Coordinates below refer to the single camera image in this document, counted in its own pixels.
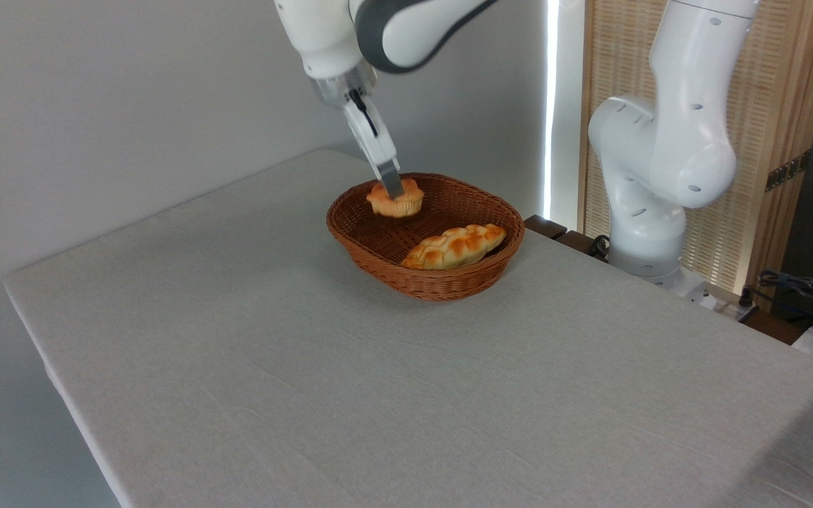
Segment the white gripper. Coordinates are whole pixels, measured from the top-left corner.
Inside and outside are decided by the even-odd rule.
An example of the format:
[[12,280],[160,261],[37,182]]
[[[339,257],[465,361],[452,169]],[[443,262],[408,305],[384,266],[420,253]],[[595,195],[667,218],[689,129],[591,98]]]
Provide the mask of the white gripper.
[[371,97],[349,90],[343,107],[349,128],[359,148],[390,199],[404,194],[399,175],[397,149]]

